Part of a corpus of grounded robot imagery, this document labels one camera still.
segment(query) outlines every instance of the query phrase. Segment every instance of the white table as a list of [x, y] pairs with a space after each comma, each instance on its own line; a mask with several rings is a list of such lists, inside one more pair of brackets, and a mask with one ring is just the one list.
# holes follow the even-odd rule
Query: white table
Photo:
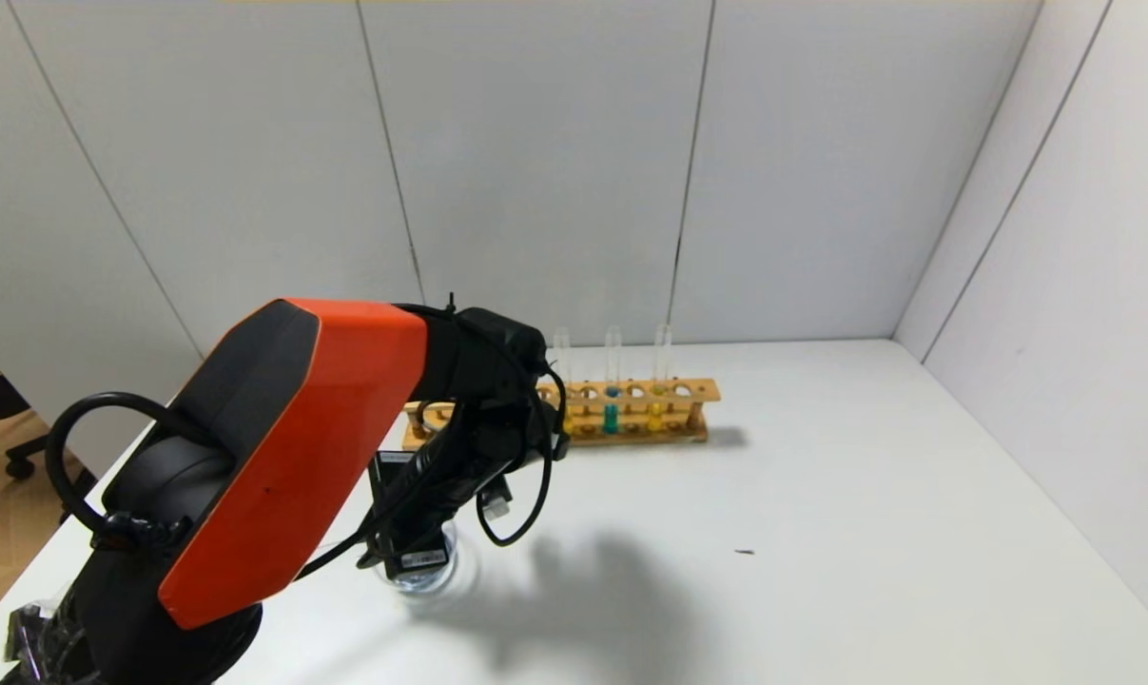
[[[463, 512], [479, 589], [429, 615], [349, 554], [265, 602], [223, 683], [1148, 684], [1148, 612], [902, 348], [687, 347], [676, 364], [721, 387], [707, 445], [571, 451], [509, 550]], [[512, 477], [502, 526], [538, 470]], [[0, 602], [0, 645], [8, 612], [86, 555], [64, 526]]]

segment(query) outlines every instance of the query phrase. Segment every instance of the test tube rack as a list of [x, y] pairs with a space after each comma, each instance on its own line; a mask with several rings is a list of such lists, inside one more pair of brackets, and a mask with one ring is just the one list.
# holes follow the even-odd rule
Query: test tube rack
[[[535, 387], [540, 399], [552, 406], [560, 404], [560, 395], [552, 384]], [[708, 428], [701, 411], [705, 403], [718, 403], [721, 394], [712, 377], [673, 377], [659, 384], [654, 381], [622, 381], [615, 398], [607, 396], [603, 381], [568, 382], [566, 391], [565, 430], [571, 446], [653, 445], [654, 443], [704, 443]], [[604, 412], [610, 404], [616, 406], [618, 429], [604, 430]], [[409, 429], [404, 431], [401, 447], [414, 451], [435, 430], [447, 425], [452, 404], [426, 404], [418, 412], [419, 403], [404, 406]]]

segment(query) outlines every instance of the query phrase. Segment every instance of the clear glass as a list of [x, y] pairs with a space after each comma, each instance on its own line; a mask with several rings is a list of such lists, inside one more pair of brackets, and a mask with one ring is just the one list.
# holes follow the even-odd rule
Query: clear glass
[[456, 524], [452, 521], [442, 524], [442, 537], [447, 542], [447, 558], [449, 559], [445, 566], [435, 568], [433, 571], [417, 573], [412, 576], [400, 576], [396, 581], [390, 581], [387, 577], [386, 565], [378, 565], [374, 568], [374, 575], [380, 581], [391, 585], [400, 594], [422, 596], [439, 593], [443, 587], [447, 587], [447, 583], [452, 579], [459, 567], [459, 550], [456, 547]]
[[653, 394], [662, 395], [670, 381], [670, 325], [660, 325], [653, 334]]
[[552, 365], [557, 376], [561, 376], [561, 381], [573, 381], [574, 360], [569, 358], [569, 329], [565, 326], [560, 326], [557, 333], [552, 334], [552, 355], [557, 357], [556, 364]]
[[607, 396], [615, 398], [620, 395], [620, 365], [625, 353], [625, 337], [620, 334], [620, 326], [607, 327], [607, 340], [603, 347], [607, 351], [607, 373], [603, 380], [607, 383]]

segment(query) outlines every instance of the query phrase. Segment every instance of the label sticker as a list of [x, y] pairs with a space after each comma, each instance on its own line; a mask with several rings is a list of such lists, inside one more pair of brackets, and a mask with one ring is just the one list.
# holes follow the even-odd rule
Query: label sticker
[[404, 465], [413, 458], [413, 452], [380, 452], [379, 461], [386, 465]]
[[404, 568], [416, 568], [433, 563], [447, 562], [447, 551], [430, 550], [429, 552], [409, 552], [401, 554], [401, 566]]

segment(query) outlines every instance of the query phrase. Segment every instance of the empty test tube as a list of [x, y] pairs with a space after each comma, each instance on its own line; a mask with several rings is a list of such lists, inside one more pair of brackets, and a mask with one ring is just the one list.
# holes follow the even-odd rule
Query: empty test tube
[[[561, 381], [569, 384], [574, 381], [574, 360], [569, 358], [569, 329], [565, 326], [557, 328], [557, 333], [552, 334], [552, 352], [557, 356], [552, 369], [557, 372], [557, 376], [561, 376]], [[561, 427], [567, 434], [574, 433], [574, 412], [568, 407], [565, 408], [565, 423]]]
[[660, 325], [653, 334], [653, 394], [662, 395], [670, 381], [670, 325]]

